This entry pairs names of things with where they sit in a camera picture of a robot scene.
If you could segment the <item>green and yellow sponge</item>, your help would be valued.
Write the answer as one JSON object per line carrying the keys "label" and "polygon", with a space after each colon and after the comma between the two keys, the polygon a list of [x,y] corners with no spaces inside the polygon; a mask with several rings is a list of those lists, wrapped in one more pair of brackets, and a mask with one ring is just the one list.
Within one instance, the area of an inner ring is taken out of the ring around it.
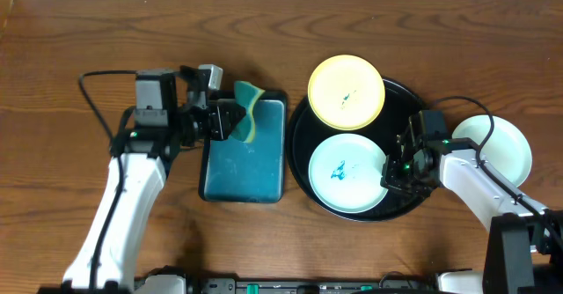
{"label": "green and yellow sponge", "polygon": [[230,136],[242,143],[251,143],[256,135],[254,108],[264,90],[247,81],[236,81],[234,84],[235,101],[245,110],[245,116],[233,129]]}

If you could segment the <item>light blue plate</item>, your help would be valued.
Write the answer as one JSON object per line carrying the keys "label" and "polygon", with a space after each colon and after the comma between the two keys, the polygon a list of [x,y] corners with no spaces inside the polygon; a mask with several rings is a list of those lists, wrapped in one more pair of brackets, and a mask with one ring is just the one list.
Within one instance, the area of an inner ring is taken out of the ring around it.
{"label": "light blue plate", "polygon": [[329,209],[361,213],[376,207],[388,193],[381,186],[385,160],[383,150],[365,136],[331,136],[311,155],[309,182]]}

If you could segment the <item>pale green plate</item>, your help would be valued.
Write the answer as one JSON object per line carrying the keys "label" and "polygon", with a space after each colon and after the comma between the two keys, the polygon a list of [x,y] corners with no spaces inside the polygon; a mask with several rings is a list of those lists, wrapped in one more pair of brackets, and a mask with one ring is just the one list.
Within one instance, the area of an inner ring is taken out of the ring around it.
{"label": "pale green plate", "polygon": [[[454,129],[453,138],[471,138],[480,144],[490,129],[487,115],[470,117]],[[528,178],[532,167],[532,152],[524,134],[511,122],[494,117],[494,132],[487,140],[482,153],[486,160],[516,187]]]}

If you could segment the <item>yellow plate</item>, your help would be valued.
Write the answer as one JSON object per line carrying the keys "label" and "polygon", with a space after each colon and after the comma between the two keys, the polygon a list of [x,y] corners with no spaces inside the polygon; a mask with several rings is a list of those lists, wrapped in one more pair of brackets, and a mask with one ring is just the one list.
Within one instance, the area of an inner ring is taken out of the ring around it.
{"label": "yellow plate", "polygon": [[308,100],[313,113],[327,126],[356,130],[382,112],[385,87],[379,71],[355,55],[336,55],[312,72]]}

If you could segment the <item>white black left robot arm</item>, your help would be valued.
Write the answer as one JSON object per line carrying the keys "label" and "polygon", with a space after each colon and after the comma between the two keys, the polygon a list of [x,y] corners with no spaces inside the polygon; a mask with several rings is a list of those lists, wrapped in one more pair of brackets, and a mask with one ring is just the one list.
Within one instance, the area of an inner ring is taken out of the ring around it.
{"label": "white black left robot arm", "polygon": [[76,259],[57,287],[41,293],[191,293],[189,277],[165,266],[143,283],[136,262],[152,207],[172,161],[195,141],[225,140],[252,126],[253,104],[212,100],[203,106],[136,105],[121,118],[110,147],[106,189]]}

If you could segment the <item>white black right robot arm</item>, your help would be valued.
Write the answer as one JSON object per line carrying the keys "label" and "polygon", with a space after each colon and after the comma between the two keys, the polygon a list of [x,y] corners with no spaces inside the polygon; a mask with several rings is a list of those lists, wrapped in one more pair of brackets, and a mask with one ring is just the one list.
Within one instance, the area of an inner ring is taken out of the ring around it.
{"label": "white black right robot arm", "polygon": [[457,195],[488,231],[485,293],[562,291],[562,213],[504,178],[469,138],[402,144],[384,162],[381,184],[428,197],[437,187]]}

